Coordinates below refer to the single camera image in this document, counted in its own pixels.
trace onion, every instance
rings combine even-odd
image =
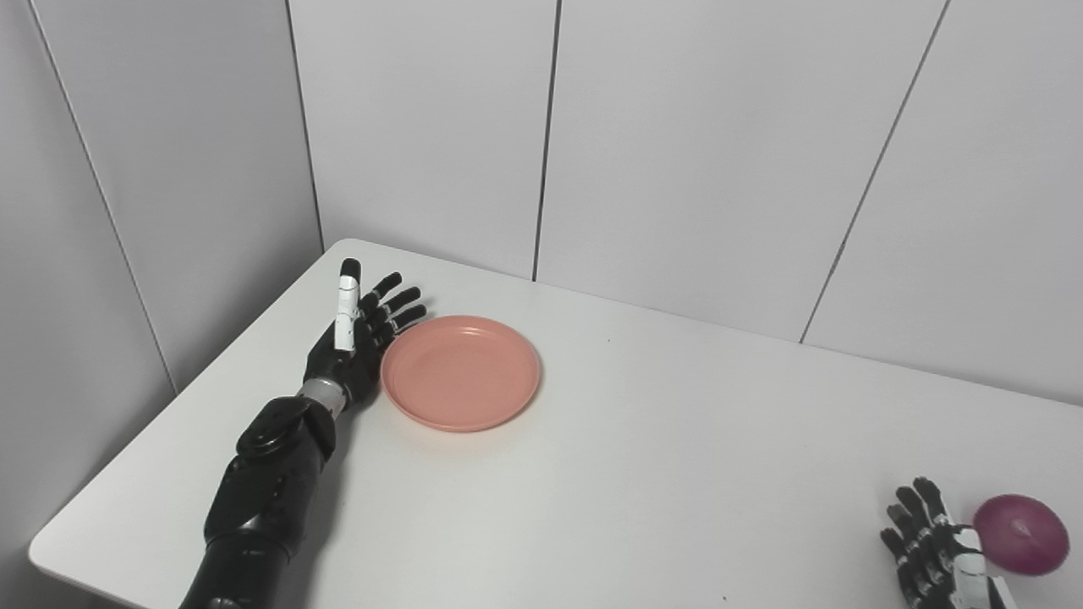
[[[1044,503],[1023,495],[999,495],[974,515],[986,558],[1008,571],[1044,575],[1068,557],[1068,530]]]

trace pink plate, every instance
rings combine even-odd
[[[404,332],[383,357],[383,388],[406,416],[444,431],[496,427],[523,410],[540,376],[537,353],[510,327],[472,315]]]

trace robotic hand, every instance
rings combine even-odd
[[[1018,609],[1004,578],[986,574],[978,532],[952,520],[936,484],[917,478],[896,496],[887,515],[898,530],[884,529],[880,539],[911,609]]]
[[[339,313],[309,353],[297,396],[276,398],[237,440],[204,527],[207,552],[181,609],[266,609],[304,539],[316,481],[335,451],[335,419],[366,400],[392,340],[425,316],[412,287],[384,277],[358,298],[361,264],[342,263]]]

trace black forearm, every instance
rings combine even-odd
[[[207,553],[181,609],[273,605],[334,450],[334,422],[317,402],[282,398],[264,407],[237,444],[207,516]]]

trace white table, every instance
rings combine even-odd
[[[1039,497],[1083,543],[1083,409],[347,241],[71,500],[31,560],[175,608],[234,442],[297,390],[345,256],[366,284],[402,271],[438,315],[518,328],[544,376],[488,431],[435,431],[384,397],[344,416],[283,608],[902,608],[877,533],[915,475],[966,517],[999,493]],[[1020,609],[1074,607],[1081,568],[1077,552],[1008,582]]]

